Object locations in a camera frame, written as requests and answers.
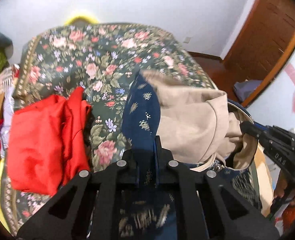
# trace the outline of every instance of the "white wall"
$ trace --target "white wall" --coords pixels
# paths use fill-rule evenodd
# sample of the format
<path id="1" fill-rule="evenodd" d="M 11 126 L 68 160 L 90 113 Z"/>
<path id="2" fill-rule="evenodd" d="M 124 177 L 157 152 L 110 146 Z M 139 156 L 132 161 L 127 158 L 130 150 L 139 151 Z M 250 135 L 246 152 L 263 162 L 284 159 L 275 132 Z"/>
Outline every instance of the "white wall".
<path id="1" fill-rule="evenodd" d="M 1 0 L 0 31 L 13 40 L 10 63 L 22 46 L 78 13 L 100 22 L 137 22 L 172 32 L 188 51 L 220 56 L 247 0 Z"/>
<path id="2" fill-rule="evenodd" d="M 295 51 L 288 60 L 295 68 Z M 256 122 L 263 125 L 277 125 L 286 130 L 295 127 L 295 113 L 292 100 L 295 85 L 283 70 L 273 83 L 248 107 Z"/>
<path id="3" fill-rule="evenodd" d="M 238 21 L 235 24 L 235 27 L 230 35 L 230 37 L 227 39 L 227 42 L 222 50 L 222 53 L 220 55 L 221 59 L 224 59 L 226 55 L 228 54 L 230 48 L 232 47 L 234 41 L 236 40 L 237 36 L 239 35 L 241 29 L 243 28 L 244 23 L 246 22 L 247 17 L 249 16 L 249 13 L 253 7 L 255 0 L 247 0 L 243 11 L 238 19 Z"/>

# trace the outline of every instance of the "floral blanket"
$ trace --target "floral blanket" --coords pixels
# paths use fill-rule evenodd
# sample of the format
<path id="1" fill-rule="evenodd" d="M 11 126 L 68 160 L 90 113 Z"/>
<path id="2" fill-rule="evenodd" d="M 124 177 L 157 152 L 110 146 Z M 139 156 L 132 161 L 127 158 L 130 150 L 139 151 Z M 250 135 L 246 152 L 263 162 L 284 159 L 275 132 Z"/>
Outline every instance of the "floral blanket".
<path id="1" fill-rule="evenodd" d="M 85 89 L 92 116 L 84 140 L 93 171 L 120 160 L 129 147 L 120 125 L 129 87 L 139 69 L 158 70 L 189 86 L 214 87 L 171 33 L 140 24 L 47 30 L 29 42 L 21 64 L 13 93 L 16 110 L 51 94 L 68 97 L 78 86 Z M 48 199 L 13 190 L 5 167 L 1 206 L 13 235 Z"/>

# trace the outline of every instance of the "person's hand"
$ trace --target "person's hand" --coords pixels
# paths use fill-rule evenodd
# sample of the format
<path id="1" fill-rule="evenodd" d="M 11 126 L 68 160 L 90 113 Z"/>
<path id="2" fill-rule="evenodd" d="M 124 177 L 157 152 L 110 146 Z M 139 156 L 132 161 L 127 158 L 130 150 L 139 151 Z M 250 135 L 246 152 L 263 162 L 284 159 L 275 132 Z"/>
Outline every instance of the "person's hand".
<path id="1" fill-rule="evenodd" d="M 284 196 L 284 190 L 287 187 L 287 180 L 284 176 L 284 173 L 280 171 L 279 178 L 277 180 L 276 188 L 274 190 L 274 198 L 275 197 L 283 197 Z M 290 205 L 294 206 L 295 205 L 295 197 L 294 199 L 290 202 Z"/>

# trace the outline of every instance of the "metal screw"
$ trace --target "metal screw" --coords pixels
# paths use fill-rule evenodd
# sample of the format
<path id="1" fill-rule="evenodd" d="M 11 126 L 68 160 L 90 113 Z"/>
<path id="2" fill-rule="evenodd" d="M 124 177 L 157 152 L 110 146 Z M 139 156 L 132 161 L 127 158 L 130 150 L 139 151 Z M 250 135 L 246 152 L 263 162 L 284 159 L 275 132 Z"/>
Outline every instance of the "metal screw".
<path id="1" fill-rule="evenodd" d="M 172 160 L 172 161 L 169 161 L 169 165 L 170 165 L 171 167 L 176 167 L 176 166 L 178 166 L 178 162 Z"/>
<path id="2" fill-rule="evenodd" d="M 215 171 L 207 171 L 206 175 L 210 178 L 215 178 L 216 177 L 216 172 Z"/>
<path id="3" fill-rule="evenodd" d="M 80 171 L 80 173 L 79 173 L 79 176 L 80 176 L 81 178 L 85 178 L 85 177 L 87 177 L 88 175 L 89 175 L 89 172 L 86 171 L 86 170 Z"/>
<path id="4" fill-rule="evenodd" d="M 124 167 L 126 165 L 126 161 L 125 160 L 119 160 L 116 164 L 119 167 Z"/>

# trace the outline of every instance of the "blue garment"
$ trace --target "blue garment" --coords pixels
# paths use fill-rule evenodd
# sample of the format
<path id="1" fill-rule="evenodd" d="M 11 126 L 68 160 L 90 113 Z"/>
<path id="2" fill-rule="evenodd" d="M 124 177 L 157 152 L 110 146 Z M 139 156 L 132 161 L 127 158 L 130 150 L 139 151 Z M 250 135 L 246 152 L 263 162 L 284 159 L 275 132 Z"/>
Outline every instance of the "blue garment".
<path id="1" fill-rule="evenodd" d="M 121 131 L 139 166 L 139 191 L 123 191 L 119 238 L 177 239 L 174 194 L 155 190 L 154 142 L 161 108 L 156 93 L 137 73 L 129 90 Z"/>

